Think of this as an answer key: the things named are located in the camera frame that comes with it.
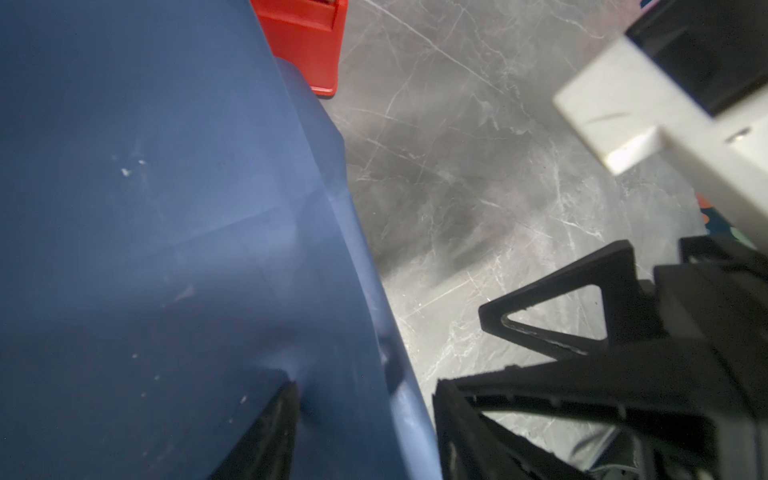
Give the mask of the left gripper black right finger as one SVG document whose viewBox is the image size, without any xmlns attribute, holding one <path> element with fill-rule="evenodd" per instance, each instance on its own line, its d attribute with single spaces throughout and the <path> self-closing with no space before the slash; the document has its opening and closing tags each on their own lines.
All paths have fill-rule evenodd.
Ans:
<svg viewBox="0 0 768 480">
<path fill-rule="evenodd" d="M 440 380 L 433 413 L 445 479 L 586 479 L 588 475 L 474 410 Z"/>
</svg>

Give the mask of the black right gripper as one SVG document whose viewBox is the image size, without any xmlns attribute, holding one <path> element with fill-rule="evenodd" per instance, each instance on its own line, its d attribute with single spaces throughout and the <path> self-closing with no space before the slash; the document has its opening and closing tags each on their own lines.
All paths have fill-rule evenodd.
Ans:
<svg viewBox="0 0 768 480">
<path fill-rule="evenodd" d="M 615 241 L 481 305 L 484 332 L 560 361 L 457 388 L 484 410 L 624 427 L 642 479 L 766 478 L 767 259 L 712 237 L 680 250 L 639 280 Z"/>
</svg>

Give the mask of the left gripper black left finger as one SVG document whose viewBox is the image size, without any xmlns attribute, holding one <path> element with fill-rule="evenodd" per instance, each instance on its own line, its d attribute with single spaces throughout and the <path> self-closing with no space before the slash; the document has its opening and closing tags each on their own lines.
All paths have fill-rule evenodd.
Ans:
<svg viewBox="0 0 768 480">
<path fill-rule="evenodd" d="M 300 412 L 298 385 L 283 383 L 256 421 L 208 478 L 290 478 Z"/>
</svg>

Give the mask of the light blue wrapping paper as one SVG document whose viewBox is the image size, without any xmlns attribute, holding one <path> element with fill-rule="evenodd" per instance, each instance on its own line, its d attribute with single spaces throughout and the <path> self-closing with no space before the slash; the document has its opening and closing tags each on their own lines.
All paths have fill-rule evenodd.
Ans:
<svg viewBox="0 0 768 480">
<path fill-rule="evenodd" d="M 246 1 L 1 5 L 1 475 L 437 479 L 343 138 Z"/>
</svg>

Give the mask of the red tape dispenser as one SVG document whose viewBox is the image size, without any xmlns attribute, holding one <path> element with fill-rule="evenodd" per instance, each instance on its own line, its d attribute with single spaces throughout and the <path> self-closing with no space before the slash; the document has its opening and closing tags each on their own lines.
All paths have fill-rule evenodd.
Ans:
<svg viewBox="0 0 768 480">
<path fill-rule="evenodd" d="M 275 57 L 293 64 L 321 98 L 338 89 L 347 0 L 252 0 Z"/>
</svg>

